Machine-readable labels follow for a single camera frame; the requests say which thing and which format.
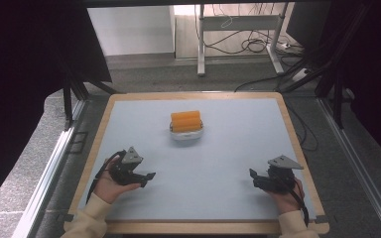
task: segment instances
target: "orange sponge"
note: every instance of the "orange sponge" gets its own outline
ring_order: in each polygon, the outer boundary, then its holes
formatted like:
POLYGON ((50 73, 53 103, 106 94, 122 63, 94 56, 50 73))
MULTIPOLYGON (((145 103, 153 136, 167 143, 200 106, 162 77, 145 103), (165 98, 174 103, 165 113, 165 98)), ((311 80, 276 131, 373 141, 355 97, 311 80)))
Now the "orange sponge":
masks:
POLYGON ((187 111, 172 113, 172 132, 190 132, 202 128, 199 111, 187 111))
POLYGON ((172 121, 189 119, 189 118, 200 119, 200 112, 199 111, 174 112, 172 113, 171 117, 172 117, 172 121))

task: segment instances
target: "gray floor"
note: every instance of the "gray floor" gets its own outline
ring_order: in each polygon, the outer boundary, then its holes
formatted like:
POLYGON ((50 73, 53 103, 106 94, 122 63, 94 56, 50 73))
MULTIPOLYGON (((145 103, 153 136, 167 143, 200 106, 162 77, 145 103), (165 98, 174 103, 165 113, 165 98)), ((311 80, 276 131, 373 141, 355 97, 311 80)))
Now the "gray floor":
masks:
MULTIPOLYGON (((107 60, 113 78, 109 85, 126 92, 233 91, 246 81, 274 75, 271 64, 264 58, 210 59, 203 78, 196 76, 195 60, 174 60, 169 56, 107 60)), ((276 85, 277 81, 267 80, 242 89, 269 91, 276 85)), ((66 213, 108 100, 100 89, 89 84, 87 88, 91 96, 85 102, 75 136, 30 237, 59 237, 64 232, 64 221, 70 218, 66 213)), ((379 216, 313 96, 313 88, 314 82, 285 95, 285 99, 303 119, 302 122, 291 113, 297 133, 304 135, 302 123, 312 129, 302 147, 326 213, 325 220, 330 224, 329 233, 321 237, 380 238, 379 216)), ((345 133, 381 191, 381 149, 351 113, 349 103, 343 105, 343 123, 345 133)), ((40 125, 1 187, 0 237, 11 237, 14 232, 63 127, 63 100, 58 92, 46 101, 40 125)))

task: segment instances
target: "hand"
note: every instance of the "hand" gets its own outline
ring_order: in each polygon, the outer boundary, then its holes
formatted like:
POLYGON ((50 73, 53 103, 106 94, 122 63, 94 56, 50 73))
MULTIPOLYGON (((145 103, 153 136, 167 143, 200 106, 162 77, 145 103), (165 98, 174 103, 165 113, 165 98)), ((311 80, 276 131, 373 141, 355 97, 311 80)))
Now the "hand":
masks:
MULTIPOLYGON (((296 185, 294 188, 294 192, 298 195, 298 197, 303 200, 305 197, 305 193, 303 192, 302 182, 295 178, 296 185)), ((290 211, 300 210, 300 205, 296 202, 293 196, 288 192, 287 194, 279 194, 272 191, 265 190, 271 197, 274 199, 278 210, 280 211, 280 215, 290 211)))
POLYGON ((132 183, 128 185, 119 185, 110 176, 108 169, 119 160, 119 158, 113 159, 106 167, 106 170, 101 175, 100 179, 95 186, 94 193, 105 202, 111 204, 116 198, 123 192, 135 190, 140 187, 140 183, 132 183))

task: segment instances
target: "wooden frame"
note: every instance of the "wooden frame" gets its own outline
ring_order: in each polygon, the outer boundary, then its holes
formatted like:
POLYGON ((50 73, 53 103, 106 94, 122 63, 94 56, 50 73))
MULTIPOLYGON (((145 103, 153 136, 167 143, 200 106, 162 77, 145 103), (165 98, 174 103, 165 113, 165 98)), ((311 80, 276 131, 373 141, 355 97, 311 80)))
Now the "wooden frame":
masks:
MULTIPOLYGON (((110 113, 116 101, 122 100, 187 100, 187 99, 244 99, 244 98, 275 98, 278 102, 287 131, 292 142, 297 160, 305 169, 302 174, 310 193, 315 213, 324 216, 324 210, 318 197, 312 175, 306 163, 302 148, 296 136, 295 129, 287 111, 286 104, 280 93, 277 92, 163 92, 163 93, 130 93, 112 95, 107 103, 100 122, 94 143, 91 147, 85 168, 79 181, 75 196, 72 200, 69 214, 75 214, 91 171, 97 157, 110 113)), ((328 223, 311 221, 309 228, 323 234, 329 231, 328 223)), ((265 222, 125 222, 109 221, 108 233, 122 234, 278 234, 281 232, 278 220, 265 222)))

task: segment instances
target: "black cable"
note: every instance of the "black cable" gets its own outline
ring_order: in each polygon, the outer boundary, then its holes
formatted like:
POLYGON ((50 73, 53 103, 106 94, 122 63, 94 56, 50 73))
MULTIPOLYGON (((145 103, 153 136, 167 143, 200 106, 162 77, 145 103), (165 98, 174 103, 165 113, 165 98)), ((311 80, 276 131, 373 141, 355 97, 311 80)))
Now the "black cable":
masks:
POLYGON ((316 151, 318 149, 318 138, 317 136, 315 135, 314 131, 311 129, 311 127, 309 127, 309 125, 305 122, 305 120, 302 119, 302 117, 296 112, 296 110, 290 106, 289 103, 285 102, 287 108, 289 108, 289 110, 297 117, 297 119, 299 120, 299 122, 302 124, 302 127, 303 127, 303 137, 301 138, 301 141, 300 141, 300 144, 301 144, 301 147, 303 150, 306 150, 306 151, 316 151), (306 147, 303 147, 303 144, 305 143, 307 137, 308 137, 308 131, 311 132, 312 136, 314 137, 315 139, 315 146, 313 148, 306 148, 306 147))
MULTIPOLYGON (((261 79, 257 79, 257 80, 253 80, 253 81, 249 81, 249 82, 245 82, 245 83, 242 83, 240 84, 239 86, 237 86, 235 89, 234 89, 234 92, 238 91, 241 87, 243 86, 246 86, 246 85, 249 85, 249 84, 253 84, 253 83, 257 83, 257 82, 261 82, 261 81, 266 81, 266 80, 271 80, 271 79, 282 79, 283 77, 285 76, 288 76, 288 75, 292 75, 292 73, 295 73, 296 72, 296 69, 299 68, 300 66, 298 65, 299 63, 304 63, 304 59, 300 59, 298 62, 295 63, 295 65, 293 65, 292 67, 290 67, 285 73, 283 73, 282 75, 277 75, 277 76, 273 76, 273 77, 267 77, 267 78, 261 78, 261 79)), ((276 88, 274 88, 275 91, 278 91, 278 87, 280 85, 280 82, 281 80, 279 80, 279 84, 276 86, 276 88)))
POLYGON ((280 62, 281 64, 285 65, 285 66, 293 66, 292 64, 288 64, 287 62, 284 61, 284 59, 286 58, 294 58, 294 57, 291 57, 291 56, 283 56, 283 57, 280 57, 280 62))
POLYGON ((247 15, 250 15, 250 13, 253 11, 253 15, 256 15, 256 9, 258 9, 258 3, 253 4, 253 7, 250 9, 249 13, 247 15))
POLYGON ((91 186, 90 186, 90 188, 89 188, 88 195, 87 195, 87 197, 86 197, 86 201, 85 201, 85 203, 88 203, 88 200, 89 200, 89 198, 91 197, 91 194, 92 194, 92 192, 94 191, 95 186, 96 186, 97 183, 98 183, 98 180, 101 178, 101 175, 103 175, 103 172, 106 171, 107 165, 109 165, 109 163, 110 163, 116 156, 117 156, 117 154, 115 154, 115 155, 113 155, 112 157, 110 157, 110 158, 103 164, 103 166, 100 168, 100 170, 98 171, 98 173, 95 175, 94 180, 92 181, 91 186))
MULTIPOLYGON (((305 220, 305 225, 306 227, 308 227, 309 225, 309 212, 308 212, 308 208, 306 207, 305 205, 305 202, 303 200, 302 197, 299 197, 295 192, 294 192, 294 189, 291 189, 290 187, 288 187, 286 185, 286 183, 274 172, 272 171, 268 171, 268 173, 271 173, 275 176, 275 178, 278 180, 278 182, 280 183, 281 186, 283 186, 287 192, 289 194, 292 195, 292 197, 295 199, 295 201, 297 202, 297 204, 300 206, 301 210, 303 211, 303 215, 304 215, 304 220, 305 220)), ((296 180, 294 178, 289 178, 292 180, 292 182, 299 188, 299 193, 300 193, 300 196, 302 196, 302 190, 301 188, 299 187, 299 184, 296 182, 296 180)))
POLYGON ((287 70, 287 78, 280 78, 280 80, 277 82, 276 87, 274 88, 274 91, 281 93, 281 85, 291 80, 296 75, 297 69, 303 68, 307 64, 308 61, 305 59, 300 59, 299 61, 297 61, 293 66, 290 67, 290 69, 287 70))
MULTIPOLYGON (((334 42, 338 39, 340 34, 342 34, 346 30, 346 28, 348 27, 350 19, 353 17, 353 15, 354 15, 354 11, 352 11, 350 14, 348 14, 348 16, 345 17, 343 24, 341 24, 341 26, 332 34, 332 36, 329 39, 327 39, 318 48, 316 48, 313 51, 305 54, 304 59, 306 60, 306 62, 314 62, 314 61, 322 58, 323 56, 327 56, 328 51, 331 50, 331 46, 333 46, 334 42)), ((328 65, 328 62, 326 62, 324 65, 318 67, 316 70, 324 71, 323 69, 326 68, 327 65, 328 65)), ((280 89, 281 84, 282 84, 282 82, 278 83, 278 87, 276 88, 276 91, 281 91, 281 89, 280 89)))
MULTIPOLYGON (((264 34, 264 33, 262 33, 262 32, 259 32, 259 31, 256 31, 256 30, 254 30, 253 32, 258 33, 259 35, 263 35, 264 37, 266 37, 267 41, 268 41, 268 40, 272 40, 271 37, 269 37, 268 35, 266 35, 266 34, 264 34)), ((281 56, 294 56, 294 57, 302 57, 302 56, 303 56, 303 54, 296 54, 296 53, 284 52, 284 51, 282 51, 282 50, 280 50, 280 49, 278 49, 278 48, 276 48, 275 51, 276 51, 277 55, 281 55, 281 56)))
MULTIPOLYGON (((199 39, 199 32, 198 32, 198 30, 197 30, 197 20, 196 20, 196 6, 194 6, 194 26, 195 26, 195 31, 196 31, 197 38, 199 39)), ((258 33, 258 34, 260 34, 260 35, 263 35, 263 36, 267 37, 267 41, 268 41, 268 39, 272 39, 271 37, 265 35, 264 33, 259 32, 259 31, 251 31, 251 33, 250 33, 248 39, 245 40, 245 41, 243 41, 243 42, 241 43, 241 48, 242 48, 241 51, 231 53, 231 52, 226 52, 226 51, 224 51, 224 50, 221 50, 221 49, 219 49, 219 48, 214 47, 214 45, 219 44, 219 43, 221 43, 221 42, 227 40, 228 38, 230 38, 230 37, 232 37, 232 36, 234 36, 234 35, 236 35, 236 34, 242 33, 242 32, 247 32, 247 31, 237 31, 237 32, 234 32, 234 33, 230 34, 229 36, 227 36, 227 37, 225 37, 225 38, 223 38, 223 39, 221 39, 221 40, 219 40, 219 41, 217 41, 217 42, 215 42, 215 43, 212 43, 212 44, 207 44, 205 41, 203 41, 203 44, 204 44, 207 48, 212 48, 212 49, 218 50, 218 51, 220 51, 220 52, 222 52, 222 53, 229 54, 229 55, 236 55, 236 54, 240 54, 240 53, 245 52, 245 51, 249 51, 249 52, 258 54, 258 53, 261 53, 261 52, 263 52, 263 51, 265 50, 265 48, 266 48, 266 44, 265 44, 265 41, 262 40, 262 39, 251 39, 252 34, 253 34, 254 32, 256 32, 256 33, 258 33), (253 50, 253 49, 251 48, 251 46, 253 46, 253 45, 262 45, 263 47, 262 47, 261 50, 257 50, 257 51, 256 51, 256 50, 253 50)), ((288 56, 293 56, 293 55, 294 55, 294 54, 292 54, 292 53, 286 53, 286 52, 280 52, 280 53, 281 53, 281 54, 287 54, 288 56)))
POLYGON ((261 3, 261 7, 259 8, 258 15, 261 15, 262 7, 264 6, 264 3, 261 3))

